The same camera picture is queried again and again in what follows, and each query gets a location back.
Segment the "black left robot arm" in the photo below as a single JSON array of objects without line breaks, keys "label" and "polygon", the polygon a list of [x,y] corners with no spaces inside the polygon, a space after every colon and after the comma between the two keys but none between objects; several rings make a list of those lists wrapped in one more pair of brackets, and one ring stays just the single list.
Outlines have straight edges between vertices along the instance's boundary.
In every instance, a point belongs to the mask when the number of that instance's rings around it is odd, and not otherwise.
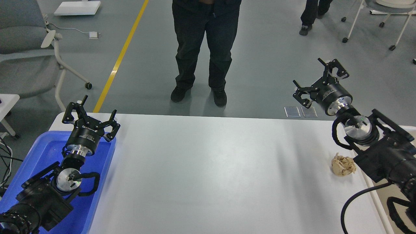
[{"label": "black left robot arm", "polygon": [[38,234],[40,228],[49,231],[60,223],[74,208],[71,201],[98,191],[101,175],[81,172],[86,157],[95,154],[100,139],[110,142],[120,129],[116,110],[107,121],[87,114],[84,104],[70,102],[62,123],[74,126],[61,150],[63,160],[54,162],[22,184],[16,196],[17,203],[1,214],[2,234]]}]

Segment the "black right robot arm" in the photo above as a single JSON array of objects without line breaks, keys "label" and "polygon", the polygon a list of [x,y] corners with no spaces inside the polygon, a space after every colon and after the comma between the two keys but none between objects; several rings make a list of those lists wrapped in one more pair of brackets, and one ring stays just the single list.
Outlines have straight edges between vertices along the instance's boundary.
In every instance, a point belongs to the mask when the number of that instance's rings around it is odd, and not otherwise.
[{"label": "black right robot arm", "polygon": [[397,212],[395,204],[407,208],[406,215],[415,224],[416,160],[414,137],[380,111],[373,109],[364,116],[352,105],[352,95],[339,83],[349,77],[337,59],[325,62],[323,75],[312,86],[300,86],[296,81],[293,97],[305,108],[316,102],[328,116],[336,116],[332,124],[334,142],[357,156],[358,167],[374,182],[386,179],[383,185],[367,188],[349,198],[341,211],[341,226],[346,234],[345,213],[349,204],[359,196],[389,185],[397,185],[406,200],[389,197],[387,207],[395,225],[405,234],[413,234]]}]

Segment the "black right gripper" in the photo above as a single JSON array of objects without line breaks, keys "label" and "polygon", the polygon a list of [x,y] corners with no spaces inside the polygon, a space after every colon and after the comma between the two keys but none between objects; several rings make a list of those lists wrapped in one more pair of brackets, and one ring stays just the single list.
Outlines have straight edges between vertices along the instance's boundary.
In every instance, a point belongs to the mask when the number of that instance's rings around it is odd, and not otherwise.
[{"label": "black right gripper", "polygon": [[328,116],[339,116],[347,109],[351,109],[352,95],[339,84],[339,80],[349,77],[349,73],[338,59],[324,61],[318,58],[324,66],[324,72],[317,86],[301,87],[295,80],[293,98],[303,107],[311,108],[312,102],[317,102]]}]

